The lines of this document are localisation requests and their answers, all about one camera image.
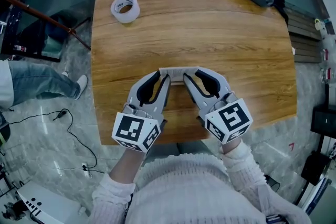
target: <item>sweater sleeve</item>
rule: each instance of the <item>sweater sleeve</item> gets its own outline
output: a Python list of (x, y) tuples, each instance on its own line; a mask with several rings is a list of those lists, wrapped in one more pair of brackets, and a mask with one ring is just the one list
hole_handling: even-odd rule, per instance
[(286, 217), (290, 224), (311, 223), (301, 208), (281, 198), (266, 185), (264, 174), (246, 144), (241, 142), (234, 150), (221, 154), (221, 157), (235, 190), (265, 216), (279, 214)]
[(122, 184), (104, 174), (98, 188), (92, 193), (93, 210), (88, 224), (124, 223), (125, 211), (135, 184)]

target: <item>marble floor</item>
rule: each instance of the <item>marble floor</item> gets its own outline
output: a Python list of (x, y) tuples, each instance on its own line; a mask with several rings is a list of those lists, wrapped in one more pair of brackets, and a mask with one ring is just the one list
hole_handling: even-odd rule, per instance
[[(92, 25), (87, 23), (79, 29), (80, 36), (88, 44), (91, 42), (91, 28)], [(31, 115), (69, 109), (74, 116), (72, 132), (96, 154), (98, 165), (95, 169), (107, 172), (116, 164), (124, 149), (100, 145), (92, 96), (90, 57), (90, 52), (71, 38), (60, 63), (45, 61), (58, 72), (68, 71), (73, 80), (83, 73), (88, 76), (88, 86), (78, 101), (65, 98), (29, 100), (14, 106), (14, 112), (4, 112), (4, 116), (8, 122), (14, 122)], [(312, 109), (324, 99), (319, 70), (318, 65), (296, 64), (297, 117), (250, 131), (243, 138), (251, 146), (261, 169), (281, 183), (278, 193), (290, 202), (297, 199), (305, 184), (300, 174), (307, 156), (316, 149), (319, 141), (319, 135), (310, 131)], [(1, 149), (6, 154), (5, 157), (1, 156), (1, 161), (5, 163), (10, 180), (15, 183), (33, 180), (51, 191), (79, 201), (91, 210), (91, 194), (102, 174), (92, 172), (92, 178), (86, 178), (79, 169), (68, 170), (81, 167), (84, 162), (92, 165), (95, 159), (67, 133), (70, 116), (53, 121), (56, 115), (39, 116), (11, 125), (12, 134)], [(215, 138), (204, 142), (214, 153), (218, 152)], [(289, 146), (291, 143), (294, 143), (293, 149)]]

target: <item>equipment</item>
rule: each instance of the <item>equipment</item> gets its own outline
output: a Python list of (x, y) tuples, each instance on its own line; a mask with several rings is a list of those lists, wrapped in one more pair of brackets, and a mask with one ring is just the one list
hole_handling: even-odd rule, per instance
[[(152, 101), (154, 85), (161, 83)], [(120, 145), (147, 152), (163, 130), (162, 111), (167, 103), (171, 81), (183, 80), (194, 103), (200, 109), (198, 119), (222, 144), (244, 134), (253, 120), (242, 99), (237, 99), (226, 79), (202, 67), (164, 68), (139, 80), (130, 90), (122, 113), (117, 114), (112, 138)], [(201, 79), (204, 93), (192, 76)]]

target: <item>knit sweater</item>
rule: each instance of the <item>knit sweater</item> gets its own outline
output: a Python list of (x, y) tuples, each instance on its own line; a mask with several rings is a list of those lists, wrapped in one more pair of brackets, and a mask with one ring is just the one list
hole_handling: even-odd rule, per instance
[(221, 158), (184, 154), (156, 159), (139, 171), (137, 185), (117, 183), (105, 174), (92, 194), (89, 223), (257, 224), (274, 214), (289, 223), (311, 223), (304, 211), (266, 185), (243, 142)]

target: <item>power cord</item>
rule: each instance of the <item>power cord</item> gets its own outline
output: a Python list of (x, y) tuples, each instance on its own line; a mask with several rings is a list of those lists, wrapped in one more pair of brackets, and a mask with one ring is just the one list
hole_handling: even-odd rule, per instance
[(20, 122), (25, 121), (25, 120), (27, 120), (27, 119), (35, 118), (35, 117), (38, 117), (38, 116), (48, 116), (48, 115), (53, 114), (53, 113), (58, 113), (57, 116), (56, 116), (56, 118), (53, 119), (53, 121), (54, 121), (54, 120), (56, 120), (56, 119), (60, 119), (61, 117), (63, 117), (67, 112), (69, 112), (69, 114), (70, 114), (70, 116), (71, 116), (71, 123), (70, 123), (70, 125), (69, 125), (69, 127), (68, 127), (68, 129), (67, 129), (67, 132), (68, 132), (69, 134), (71, 134), (74, 138), (76, 138), (79, 144), (81, 144), (82, 146), (86, 147), (86, 148), (91, 152), (91, 154), (92, 154), (92, 155), (94, 156), (94, 158), (95, 158), (95, 159), (94, 159), (95, 164), (94, 164), (93, 166), (91, 166), (91, 167), (85, 167), (85, 165), (83, 165), (82, 168), (64, 168), (64, 169), (57, 169), (57, 170), (76, 170), (76, 169), (79, 169), (79, 170), (86, 171), (86, 172), (95, 171), (95, 172), (104, 174), (104, 172), (101, 172), (101, 171), (92, 169), (92, 168), (95, 168), (95, 167), (97, 166), (97, 164), (98, 164), (97, 157), (96, 157), (95, 153), (94, 153), (88, 146), (84, 145), (84, 144), (78, 139), (78, 137), (77, 137), (76, 135), (74, 135), (73, 133), (70, 132), (70, 128), (72, 127), (73, 122), (74, 122), (74, 121), (73, 121), (73, 120), (74, 120), (74, 117), (72, 116), (71, 112), (70, 112), (68, 109), (62, 109), (62, 110), (60, 110), (60, 111), (54, 111), (54, 112), (50, 112), (50, 113), (48, 113), (48, 114), (38, 114), (38, 115), (35, 115), (35, 116), (29, 116), (29, 117), (26, 117), (25, 119), (23, 119), (23, 120), (21, 120), (21, 121), (15, 121), (15, 122), (9, 123), (9, 125), (11, 125), (11, 124), (15, 124), (15, 123), (20, 123)]

